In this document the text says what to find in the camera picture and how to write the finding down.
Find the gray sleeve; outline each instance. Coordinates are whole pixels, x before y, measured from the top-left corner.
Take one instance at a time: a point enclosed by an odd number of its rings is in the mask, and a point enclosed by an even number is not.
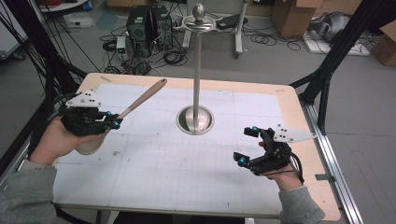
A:
[[[307,187],[280,191],[279,199],[282,203],[279,214],[282,223],[319,223],[325,216],[312,200]]]
[[[20,170],[0,190],[0,223],[55,223],[51,201],[56,169]]]

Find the black metal frame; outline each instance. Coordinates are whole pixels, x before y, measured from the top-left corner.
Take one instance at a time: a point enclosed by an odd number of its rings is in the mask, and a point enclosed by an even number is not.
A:
[[[322,134],[326,134],[325,119],[332,75],[360,38],[364,29],[373,20],[384,2],[385,0],[363,0],[344,31],[334,41],[332,49],[320,67],[314,73],[290,84],[296,89],[309,83],[304,92],[299,94],[300,101],[307,105],[313,105],[315,98],[321,92],[318,126]]]

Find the box flap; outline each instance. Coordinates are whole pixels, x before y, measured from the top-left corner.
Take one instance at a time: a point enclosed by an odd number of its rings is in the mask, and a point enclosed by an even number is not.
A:
[[[388,23],[387,25],[380,28],[384,34],[390,37],[394,42],[396,42],[396,21]]]
[[[297,0],[297,7],[321,7],[323,0]]]

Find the person's left hand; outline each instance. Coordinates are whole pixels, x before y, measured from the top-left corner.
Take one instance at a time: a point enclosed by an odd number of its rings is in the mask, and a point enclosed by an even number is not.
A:
[[[58,157],[69,154],[80,144],[99,138],[99,136],[100,134],[75,136],[64,128],[61,118],[56,117],[44,131],[29,161],[52,165]]]

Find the computer tower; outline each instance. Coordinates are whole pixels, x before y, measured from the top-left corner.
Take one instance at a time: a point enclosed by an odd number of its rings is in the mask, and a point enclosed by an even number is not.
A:
[[[126,22],[134,56],[149,56],[149,45],[154,40],[154,29],[148,6],[132,6]]]
[[[173,47],[172,36],[172,18],[169,16],[166,6],[156,6],[152,8],[154,24],[156,24],[157,32],[155,35],[158,38],[160,46],[165,46],[166,49]]]

